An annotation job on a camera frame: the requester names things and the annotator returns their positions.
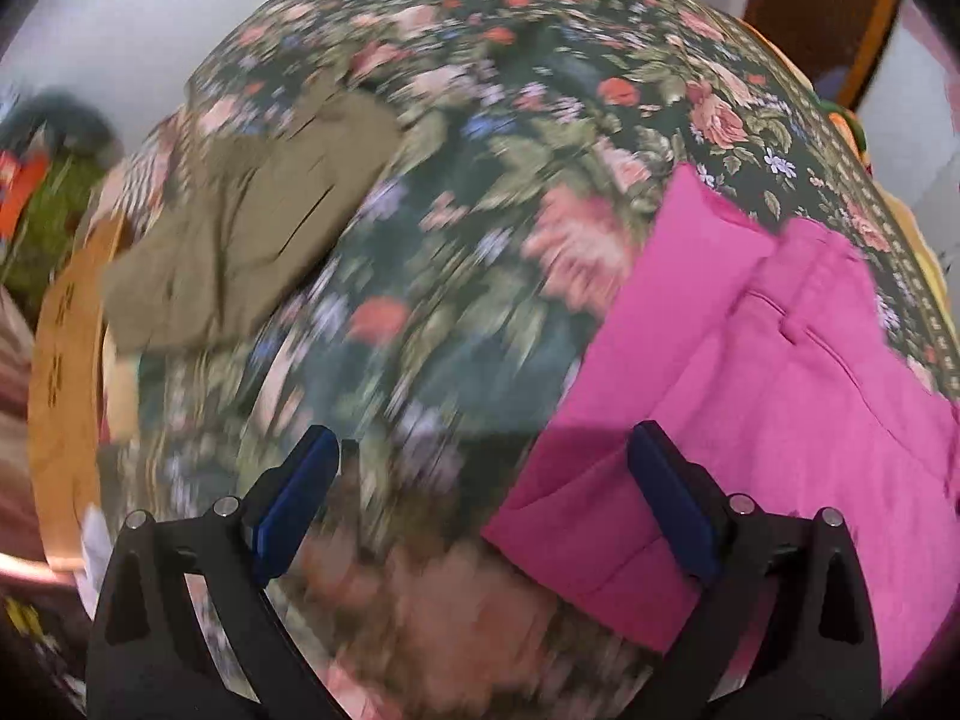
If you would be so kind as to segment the wooden lap table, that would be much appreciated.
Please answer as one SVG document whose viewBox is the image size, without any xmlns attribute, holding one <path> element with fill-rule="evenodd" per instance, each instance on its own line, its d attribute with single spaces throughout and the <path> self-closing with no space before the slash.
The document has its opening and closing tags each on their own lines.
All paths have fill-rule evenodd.
<svg viewBox="0 0 960 720">
<path fill-rule="evenodd" d="M 96 224 L 44 294 L 37 322 L 28 457 L 44 554 L 57 572 L 83 567 L 83 515 L 101 500 L 101 275 L 124 238 L 121 216 Z"/>
</svg>

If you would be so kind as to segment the grey stuffed toy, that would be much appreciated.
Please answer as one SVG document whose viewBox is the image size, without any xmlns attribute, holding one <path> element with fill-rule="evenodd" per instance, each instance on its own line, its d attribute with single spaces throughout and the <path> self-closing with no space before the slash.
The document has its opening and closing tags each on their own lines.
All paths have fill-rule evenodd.
<svg viewBox="0 0 960 720">
<path fill-rule="evenodd" d="M 29 145 L 39 135 L 55 156 L 76 154 L 101 167 L 114 166 L 122 156 L 122 145 L 109 122 L 94 107 L 57 89 L 20 101 L 5 127 L 10 145 Z"/>
</svg>

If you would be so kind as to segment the pink pants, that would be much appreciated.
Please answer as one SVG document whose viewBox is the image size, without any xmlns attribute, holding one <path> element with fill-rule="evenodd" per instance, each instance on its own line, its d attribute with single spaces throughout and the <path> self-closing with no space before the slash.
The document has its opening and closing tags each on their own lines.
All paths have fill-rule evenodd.
<svg viewBox="0 0 960 720">
<path fill-rule="evenodd" d="M 958 593 L 958 408 L 885 343 L 871 273 L 815 221 L 749 220 L 675 171 L 630 277 L 483 535 L 626 639 L 674 642 L 697 603 L 631 479 L 657 422 L 728 493 L 846 518 L 882 684 L 908 678 Z"/>
</svg>

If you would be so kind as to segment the olive green pants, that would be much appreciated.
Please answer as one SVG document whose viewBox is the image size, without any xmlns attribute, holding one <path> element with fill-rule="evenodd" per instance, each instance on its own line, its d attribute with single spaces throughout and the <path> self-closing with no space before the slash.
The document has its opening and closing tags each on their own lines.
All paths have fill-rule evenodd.
<svg viewBox="0 0 960 720">
<path fill-rule="evenodd" d="M 277 135 L 210 143 L 189 199 L 103 273 L 122 355 L 250 337 L 313 270 L 402 142 L 374 94 L 320 78 Z"/>
</svg>

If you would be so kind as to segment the dark floral bed quilt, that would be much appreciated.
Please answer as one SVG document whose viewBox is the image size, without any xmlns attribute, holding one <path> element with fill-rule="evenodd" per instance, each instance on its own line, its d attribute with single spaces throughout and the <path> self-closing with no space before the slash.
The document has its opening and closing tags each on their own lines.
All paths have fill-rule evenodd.
<svg viewBox="0 0 960 720">
<path fill-rule="evenodd" d="M 907 231 L 811 83 L 695 0 L 270 0 L 194 71 L 125 173 L 135 245 L 226 259 L 236 195 L 314 82 L 392 106 L 404 141 L 340 239 L 244 338 L 137 359 L 139 432 L 101 504 L 192 517 L 324 422 L 359 452 L 270 592 L 361 717 L 601 718 L 654 656 L 539 592 L 480 539 L 573 383 L 682 161 L 766 227 L 809 216 L 866 255 L 877 323 L 921 382 L 958 346 Z"/>
</svg>

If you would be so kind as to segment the brown wooden door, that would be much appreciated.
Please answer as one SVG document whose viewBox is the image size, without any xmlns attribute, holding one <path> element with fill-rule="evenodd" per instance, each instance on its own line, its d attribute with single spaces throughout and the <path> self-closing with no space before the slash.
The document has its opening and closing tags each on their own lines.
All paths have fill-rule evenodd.
<svg viewBox="0 0 960 720">
<path fill-rule="evenodd" d="M 818 96 L 861 103 L 895 25 L 900 0 L 747 0 L 743 21 L 814 83 Z"/>
</svg>

